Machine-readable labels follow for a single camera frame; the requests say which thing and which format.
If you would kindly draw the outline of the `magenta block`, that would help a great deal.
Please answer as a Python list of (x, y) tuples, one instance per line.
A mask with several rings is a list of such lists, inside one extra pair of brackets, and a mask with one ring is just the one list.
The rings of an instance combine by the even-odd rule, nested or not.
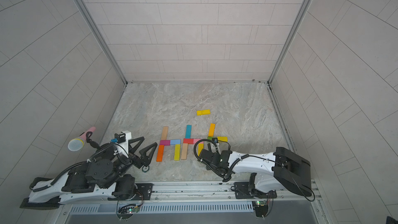
[(160, 145), (171, 146), (171, 141), (170, 140), (161, 140)]

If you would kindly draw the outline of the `natural wood block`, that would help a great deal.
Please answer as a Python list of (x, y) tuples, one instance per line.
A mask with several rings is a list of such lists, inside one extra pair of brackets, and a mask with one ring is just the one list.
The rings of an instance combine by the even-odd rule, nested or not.
[(164, 126), (162, 129), (162, 134), (161, 134), (161, 140), (167, 140), (167, 134), (168, 134), (168, 126)]
[(188, 146), (189, 146), (189, 144), (183, 143), (182, 151), (181, 151), (181, 160), (186, 160), (187, 159)]

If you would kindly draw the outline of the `pink block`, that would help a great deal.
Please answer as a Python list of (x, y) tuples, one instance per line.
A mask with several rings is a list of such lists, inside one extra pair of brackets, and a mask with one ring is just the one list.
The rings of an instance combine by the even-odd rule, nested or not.
[(194, 139), (194, 144), (196, 143), (203, 143), (203, 142), (201, 142), (201, 139)]

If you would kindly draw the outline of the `amber orange block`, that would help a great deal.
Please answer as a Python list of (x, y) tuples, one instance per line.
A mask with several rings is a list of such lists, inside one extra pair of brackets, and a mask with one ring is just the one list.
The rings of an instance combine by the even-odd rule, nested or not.
[(209, 132), (208, 132), (209, 137), (214, 137), (215, 127), (216, 127), (216, 125), (214, 123), (210, 124)]

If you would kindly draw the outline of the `red block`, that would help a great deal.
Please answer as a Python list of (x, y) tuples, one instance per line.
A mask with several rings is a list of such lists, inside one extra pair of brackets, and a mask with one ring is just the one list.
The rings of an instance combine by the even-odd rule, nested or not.
[(194, 139), (183, 139), (184, 144), (194, 144)]

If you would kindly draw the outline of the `light blue block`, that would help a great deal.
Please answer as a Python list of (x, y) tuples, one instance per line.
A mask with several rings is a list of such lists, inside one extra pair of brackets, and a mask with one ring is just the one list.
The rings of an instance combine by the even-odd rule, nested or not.
[(170, 145), (180, 145), (181, 140), (170, 140)]

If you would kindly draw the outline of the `teal block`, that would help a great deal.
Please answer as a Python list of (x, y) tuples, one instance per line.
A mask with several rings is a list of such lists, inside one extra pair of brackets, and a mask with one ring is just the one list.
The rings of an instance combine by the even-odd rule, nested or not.
[(192, 125), (187, 125), (186, 126), (186, 134), (185, 134), (185, 138), (186, 139), (190, 139), (191, 138), (191, 131), (192, 131)]

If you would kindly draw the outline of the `small yellow block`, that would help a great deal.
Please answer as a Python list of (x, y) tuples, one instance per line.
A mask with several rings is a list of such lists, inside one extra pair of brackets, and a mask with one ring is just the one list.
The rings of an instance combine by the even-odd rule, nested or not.
[(228, 142), (228, 138), (226, 136), (218, 136), (217, 139), (219, 142)]

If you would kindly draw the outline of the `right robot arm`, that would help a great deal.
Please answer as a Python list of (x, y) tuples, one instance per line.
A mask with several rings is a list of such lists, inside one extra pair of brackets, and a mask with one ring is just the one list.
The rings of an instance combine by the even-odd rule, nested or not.
[(277, 147), (275, 152), (264, 154), (203, 149), (200, 153), (195, 150), (194, 155), (223, 182), (231, 180), (233, 174), (250, 173), (248, 190), (255, 198), (280, 189), (306, 198), (313, 195), (311, 163), (287, 148)]

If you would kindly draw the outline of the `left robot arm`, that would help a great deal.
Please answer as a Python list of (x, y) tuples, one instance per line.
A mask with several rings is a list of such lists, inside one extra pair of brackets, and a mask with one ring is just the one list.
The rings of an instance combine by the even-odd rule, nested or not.
[(128, 174), (131, 167), (148, 172), (157, 143), (140, 149), (144, 137), (133, 139), (129, 131), (116, 133), (114, 139), (103, 145), (91, 139), (95, 127), (89, 128), (68, 144), (75, 151), (89, 144), (95, 153), (87, 160), (64, 169), (54, 179), (37, 177), (30, 184), (30, 195), (22, 209), (52, 210), (80, 200), (128, 201), (149, 200), (153, 185), (137, 184)]

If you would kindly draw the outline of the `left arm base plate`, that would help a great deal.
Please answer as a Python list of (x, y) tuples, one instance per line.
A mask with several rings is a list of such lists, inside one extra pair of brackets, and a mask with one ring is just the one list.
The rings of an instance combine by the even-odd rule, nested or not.
[(152, 183), (137, 183), (134, 188), (134, 196), (131, 198), (132, 201), (148, 201), (151, 198), (153, 190)]

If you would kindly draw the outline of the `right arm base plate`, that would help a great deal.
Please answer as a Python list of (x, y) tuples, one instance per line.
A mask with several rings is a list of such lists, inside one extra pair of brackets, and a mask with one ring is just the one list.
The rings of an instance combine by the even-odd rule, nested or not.
[(254, 188), (254, 184), (250, 184), (249, 182), (235, 182), (231, 190), (235, 193), (236, 199), (271, 200), (277, 198), (277, 193), (275, 191), (271, 190), (264, 193)]

